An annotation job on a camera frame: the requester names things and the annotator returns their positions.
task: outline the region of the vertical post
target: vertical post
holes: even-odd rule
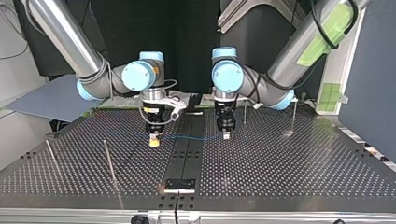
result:
[[[114,169],[113,169],[113,162],[112,162],[111,157],[110,157],[110,151],[108,150],[108,145],[107,145],[107,141],[106,140],[103,140],[103,145],[105,146],[105,152],[106,152],[108,166],[110,168],[111,176],[112,176],[114,181],[117,181],[116,174],[114,173]]]

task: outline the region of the green tape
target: green tape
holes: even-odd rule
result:
[[[335,45],[338,45],[344,39],[344,31],[351,23],[352,16],[353,9],[351,7],[338,4],[329,18],[322,24],[323,30]],[[328,54],[330,50],[330,46],[321,34],[317,34],[301,55],[297,64],[310,67],[322,54]]]
[[[319,97],[318,110],[335,111],[341,96],[341,84],[324,83]]]

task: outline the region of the blue joint cap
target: blue joint cap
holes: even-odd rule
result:
[[[139,60],[150,59],[164,62],[163,53],[160,51],[142,51],[139,54]]]
[[[93,97],[92,95],[90,95],[84,88],[84,86],[82,85],[81,81],[77,81],[77,90],[78,90],[78,94],[82,97],[82,99],[87,100],[87,101],[94,101],[94,100],[102,100],[102,99],[98,99],[96,97]]]
[[[121,76],[123,84],[131,91],[143,91],[155,82],[154,68],[143,61],[128,63]]]
[[[285,98],[283,98],[283,100],[281,100],[279,103],[277,103],[276,105],[268,106],[268,107],[275,109],[275,110],[284,110],[284,109],[288,108],[288,106],[290,105],[290,102],[293,98],[294,98],[294,90],[291,90],[285,96]]]
[[[213,49],[212,59],[220,57],[236,57],[236,48],[233,47],[221,47]]]
[[[244,72],[238,63],[224,60],[213,67],[212,80],[218,90],[234,92],[241,88],[244,82]]]

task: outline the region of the metal rod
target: metal rod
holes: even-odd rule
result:
[[[113,162],[111,161],[110,151],[108,150],[108,145],[106,140],[103,140],[103,145],[105,146],[105,151],[107,155],[108,166],[110,167],[111,176],[113,177],[114,181],[117,181],[116,174],[114,173],[114,169],[113,169]]]
[[[297,102],[298,102],[298,100],[295,100],[295,102],[294,102],[293,121],[291,122],[291,130],[292,131],[294,131],[294,121],[296,119]]]
[[[248,106],[247,106],[247,101],[244,101],[244,124],[247,123],[247,111],[248,111]]]
[[[98,72],[102,59],[71,15],[64,1],[29,0],[37,23],[79,77]]]
[[[55,155],[53,154],[53,151],[52,151],[52,147],[50,146],[50,141],[46,140],[46,143],[47,143],[47,147],[49,149],[50,156],[52,157],[53,160],[56,160]]]

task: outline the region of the white wall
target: white wall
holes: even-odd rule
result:
[[[12,0],[0,2],[13,6]],[[14,26],[21,31],[15,15],[3,7],[0,7],[0,10],[1,59],[22,52],[26,41],[15,33],[3,13],[6,13]],[[44,84],[44,78],[38,74],[30,50],[16,58],[0,60],[0,108]],[[40,144],[44,140],[44,135],[50,132],[47,119],[11,113],[12,111],[4,108],[0,109],[0,169]]]

